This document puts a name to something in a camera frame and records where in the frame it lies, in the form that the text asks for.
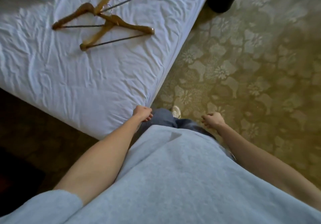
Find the fist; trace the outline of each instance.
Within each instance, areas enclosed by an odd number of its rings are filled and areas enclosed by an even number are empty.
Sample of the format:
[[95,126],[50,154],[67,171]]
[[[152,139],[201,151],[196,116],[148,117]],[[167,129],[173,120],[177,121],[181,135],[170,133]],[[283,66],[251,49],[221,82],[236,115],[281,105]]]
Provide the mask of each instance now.
[[151,120],[153,114],[151,113],[152,109],[146,106],[136,106],[133,111],[133,116],[140,118],[142,122],[147,122]]
[[202,116],[202,123],[208,129],[217,129],[218,125],[224,125],[225,121],[219,112],[209,113]]

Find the patterned carpet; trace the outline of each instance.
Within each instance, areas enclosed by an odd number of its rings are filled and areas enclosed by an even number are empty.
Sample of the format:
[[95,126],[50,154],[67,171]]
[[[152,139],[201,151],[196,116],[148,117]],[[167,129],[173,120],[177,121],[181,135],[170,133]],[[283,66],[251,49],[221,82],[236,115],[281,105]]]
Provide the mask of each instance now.
[[220,112],[255,145],[321,187],[321,2],[205,6],[154,101],[200,121]]

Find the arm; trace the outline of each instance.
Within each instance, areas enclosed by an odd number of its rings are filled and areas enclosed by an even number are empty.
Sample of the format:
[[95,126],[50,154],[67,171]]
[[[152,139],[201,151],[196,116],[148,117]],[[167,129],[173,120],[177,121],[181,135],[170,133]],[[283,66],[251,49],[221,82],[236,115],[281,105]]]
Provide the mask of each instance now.
[[150,108],[137,106],[133,116],[88,149],[54,189],[77,194],[84,205],[89,203],[113,184],[137,127],[151,118]]
[[221,135],[238,163],[255,176],[321,211],[321,191],[289,165],[251,144],[225,124],[218,112],[202,116]]

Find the foot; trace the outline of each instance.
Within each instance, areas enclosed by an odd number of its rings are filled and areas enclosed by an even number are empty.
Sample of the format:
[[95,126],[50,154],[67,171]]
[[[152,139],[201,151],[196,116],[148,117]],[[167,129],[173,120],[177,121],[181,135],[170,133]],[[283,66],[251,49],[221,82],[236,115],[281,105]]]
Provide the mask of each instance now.
[[182,117],[182,113],[180,112],[180,109],[178,106],[173,106],[171,111],[172,111],[173,117],[178,119]]

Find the white bed sheet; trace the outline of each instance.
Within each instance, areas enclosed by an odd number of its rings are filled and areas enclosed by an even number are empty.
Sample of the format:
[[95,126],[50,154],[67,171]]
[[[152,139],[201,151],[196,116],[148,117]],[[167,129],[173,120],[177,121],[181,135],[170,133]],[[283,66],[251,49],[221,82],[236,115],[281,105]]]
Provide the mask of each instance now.
[[[51,25],[86,1],[0,0],[0,87],[102,139],[127,120],[136,105],[152,103],[205,0],[131,1],[113,14],[151,26],[155,35],[82,52],[79,44],[98,28],[52,31]],[[86,14],[71,23],[103,20]],[[114,27],[101,41],[136,34]]]

